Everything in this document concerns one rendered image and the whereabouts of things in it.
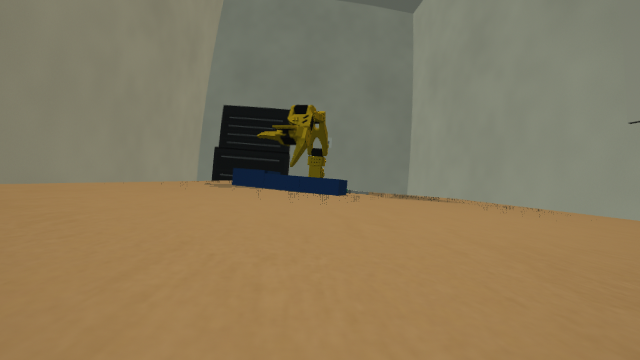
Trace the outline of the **blue bin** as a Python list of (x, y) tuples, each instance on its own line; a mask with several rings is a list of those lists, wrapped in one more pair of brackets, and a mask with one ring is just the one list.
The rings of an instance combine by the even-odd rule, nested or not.
[(233, 168), (232, 185), (336, 196), (347, 193), (347, 180), (280, 174), (281, 172), (275, 171)]

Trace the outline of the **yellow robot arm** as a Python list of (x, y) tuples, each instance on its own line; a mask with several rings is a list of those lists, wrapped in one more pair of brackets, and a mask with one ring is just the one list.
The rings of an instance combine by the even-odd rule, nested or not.
[[(312, 156), (308, 156), (308, 177), (323, 178), (325, 173), (322, 166), (325, 166), (326, 158), (324, 158), (324, 156), (327, 156), (329, 148), (328, 132), (325, 124), (325, 111), (316, 111), (316, 108), (313, 105), (293, 105), (290, 109), (288, 121), (290, 125), (299, 125), (309, 128), (311, 139), (307, 148), (307, 153)], [(315, 124), (319, 124), (319, 128), (316, 128)], [(313, 143), (316, 137), (319, 138), (322, 149), (313, 148)]]

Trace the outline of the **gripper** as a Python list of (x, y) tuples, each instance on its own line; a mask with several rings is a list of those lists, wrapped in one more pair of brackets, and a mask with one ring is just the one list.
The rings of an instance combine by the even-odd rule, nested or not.
[(311, 139), (309, 128), (299, 125), (272, 125), (272, 127), (276, 128), (275, 130), (277, 131), (266, 131), (258, 134), (257, 137), (277, 140), (280, 144), (286, 146), (296, 145), (292, 161), (290, 162), (290, 167), (293, 167), (309, 146)]

